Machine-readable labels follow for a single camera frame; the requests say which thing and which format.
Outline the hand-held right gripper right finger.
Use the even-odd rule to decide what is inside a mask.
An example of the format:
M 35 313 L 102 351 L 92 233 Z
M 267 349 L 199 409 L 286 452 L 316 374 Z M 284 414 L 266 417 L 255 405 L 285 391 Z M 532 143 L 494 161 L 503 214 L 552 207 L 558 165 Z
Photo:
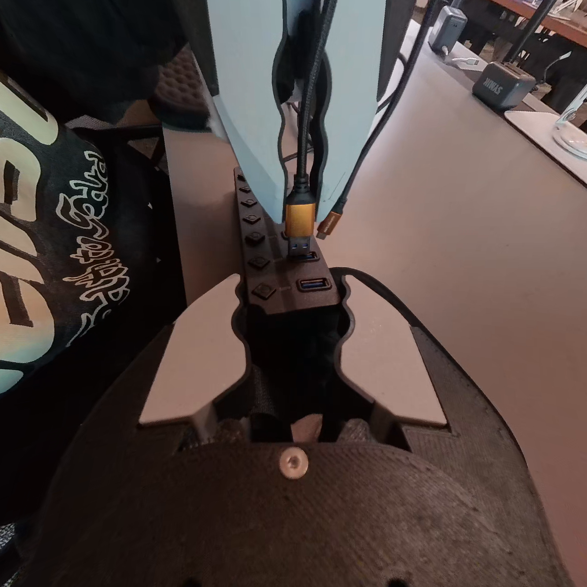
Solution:
M 408 320 L 356 277 L 344 275 L 341 282 L 349 316 L 338 351 L 341 379 L 400 422 L 447 426 Z

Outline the person's dark printed sweatshirt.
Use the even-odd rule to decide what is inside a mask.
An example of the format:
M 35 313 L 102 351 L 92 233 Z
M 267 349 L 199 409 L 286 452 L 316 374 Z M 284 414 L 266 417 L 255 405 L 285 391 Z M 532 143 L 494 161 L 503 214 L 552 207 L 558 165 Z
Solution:
M 185 45 L 171 1 L 1 1 L 1 526 L 179 307 L 170 183 L 115 124 Z

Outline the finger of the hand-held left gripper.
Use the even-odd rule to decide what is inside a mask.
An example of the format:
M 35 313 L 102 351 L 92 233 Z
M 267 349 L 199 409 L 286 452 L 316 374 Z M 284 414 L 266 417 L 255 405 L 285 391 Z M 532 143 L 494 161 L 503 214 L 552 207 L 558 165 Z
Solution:
M 275 223 L 288 174 L 276 71 L 297 1 L 207 1 L 218 94 L 212 100 L 244 176 Z
M 330 95 L 319 205 L 334 205 L 369 137 L 378 106 L 386 1 L 338 1 L 325 55 Z

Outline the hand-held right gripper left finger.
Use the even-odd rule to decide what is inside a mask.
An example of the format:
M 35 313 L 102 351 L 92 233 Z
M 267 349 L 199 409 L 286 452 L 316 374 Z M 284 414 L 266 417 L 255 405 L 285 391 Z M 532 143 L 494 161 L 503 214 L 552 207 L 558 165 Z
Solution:
M 141 426 L 188 423 L 216 427 L 214 403 L 247 374 L 247 349 L 235 333 L 241 307 L 232 274 L 178 317 L 138 420 Z

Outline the black honeycomb cushion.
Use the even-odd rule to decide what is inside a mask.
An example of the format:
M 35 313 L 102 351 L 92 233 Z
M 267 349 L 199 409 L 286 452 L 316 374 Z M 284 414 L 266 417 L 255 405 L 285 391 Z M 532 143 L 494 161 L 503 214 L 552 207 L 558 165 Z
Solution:
M 204 86 L 188 43 L 170 62 L 159 65 L 157 86 L 148 102 L 165 127 L 195 133 L 211 132 Z

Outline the dark grey power station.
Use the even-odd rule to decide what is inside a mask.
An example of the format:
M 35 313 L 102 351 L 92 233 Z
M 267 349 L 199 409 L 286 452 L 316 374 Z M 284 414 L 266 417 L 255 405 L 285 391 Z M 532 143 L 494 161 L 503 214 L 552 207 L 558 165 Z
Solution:
M 517 107 L 537 80 L 510 62 L 491 62 L 473 84 L 472 95 L 496 112 Z

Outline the black usb hub with buttons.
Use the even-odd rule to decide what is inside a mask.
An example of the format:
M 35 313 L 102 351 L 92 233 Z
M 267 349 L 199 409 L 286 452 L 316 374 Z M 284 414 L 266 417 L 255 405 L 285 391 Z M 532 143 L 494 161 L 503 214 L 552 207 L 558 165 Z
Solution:
M 335 306 L 338 288 L 314 237 L 301 260 L 288 256 L 285 224 L 262 208 L 239 166 L 234 168 L 246 297 L 268 315 Z

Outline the instruction poster on stand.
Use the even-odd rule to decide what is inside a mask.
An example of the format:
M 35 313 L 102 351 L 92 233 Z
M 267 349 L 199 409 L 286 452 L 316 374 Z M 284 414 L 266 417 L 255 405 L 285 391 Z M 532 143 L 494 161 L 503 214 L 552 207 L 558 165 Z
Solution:
M 554 123 L 559 118 L 557 114 L 511 110 L 505 112 L 504 116 L 532 143 L 555 160 L 569 174 L 586 185 L 586 161 L 564 151 L 552 137 Z

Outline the grey wall charger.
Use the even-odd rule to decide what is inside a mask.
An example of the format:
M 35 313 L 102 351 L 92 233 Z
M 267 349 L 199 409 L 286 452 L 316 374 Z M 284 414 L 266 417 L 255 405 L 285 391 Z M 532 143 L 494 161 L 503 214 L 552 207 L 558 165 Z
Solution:
M 449 55 L 467 23 L 467 16 L 459 6 L 444 6 L 428 37 L 428 44 L 432 52 L 437 55 Z

